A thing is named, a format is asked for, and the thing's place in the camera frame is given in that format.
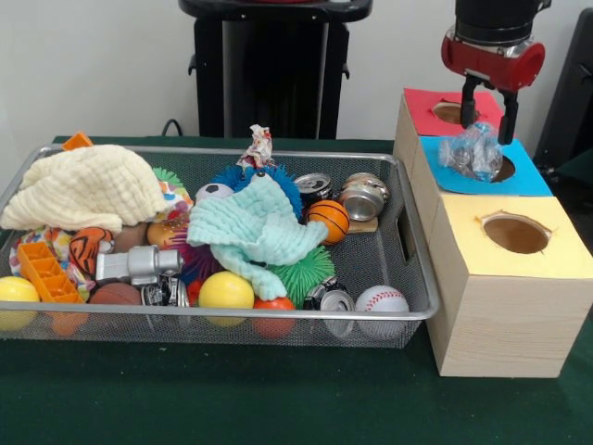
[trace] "circular hole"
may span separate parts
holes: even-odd
[[[498,216],[484,224],[492,241],[515,253],[537,253],[548,245],[546,230],[521,216]]]
[[[501,183],[512,177],[516,172],[515,165],[506,156],[502,157],[500,172],[492,180],[493,183]]]
[[[442,121],[461,125],[461,104],[456,102],[440,102],[433,108],[434,114]],[[473,113],[473,121],[477,121],[480,113]]]

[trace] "red paper square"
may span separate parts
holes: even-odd
[[[442,93],[437,91],[404,89],[411,119],[419,136],[457,136],[464,132],[459,124],[442,121],[433,112],[441,102],[461,102],[461,93]],[[479,113],[478,121],[488,122],[498,131],[502,111],[494,97],[488,91],[476,92],[475,109]]]

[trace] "yellow ball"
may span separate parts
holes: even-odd
[[[213,274],[200,289],[198,304],[201,308],[253,309],[255,294],[249,282],[232,272]],[[231,327],[245,319],[209,317],[218,326]]]
[[[35,286],[24,278],[6,276],[0,278],[0,301],[24,301],[38,303]],[[33,321],[36,311],[0,311],[0,331],[18,331]]]

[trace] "metal mesh basket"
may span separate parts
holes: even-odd
[[[198,148],[130,149],[153,167],[176,172],[190,195],[225,166],[235,163],[241,154],[238,150]],[[57,152],[56,146],[44,148],[23,165],[0,198],[0,210],[16,193],[22,174],[31,163]],[[329,250],[338,279],[347,286],[353,299],[370,286],[392,286],[405,295],[410,312],[253,311],[0,302],[0,337],[403,348],[422,320],[430,318],[438,307],[432,265],[404,169],[386,155],[274,152],[274,158],[297,176],[326,172],[338,186],[356,172],[371,172],[387,184],[391,198],[380,217],[379,230],[373,234],[349,235],[343,243]],[[8,254],[19,236],[19,233],[12,233],[0,248],[0,276],[10,274]],[[26,326],[6,330],[10,324]]]

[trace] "light blue cloth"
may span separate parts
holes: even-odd
[[[286,297],[282,281],[251,261],[295,264],[327,233],[323,222],[299,224],[282,188],[270,176],[256,176],[238,193],[200,201],[191,213],[187,243],[210,244],[222,267],[250,281],[261,299],[276,299]]]

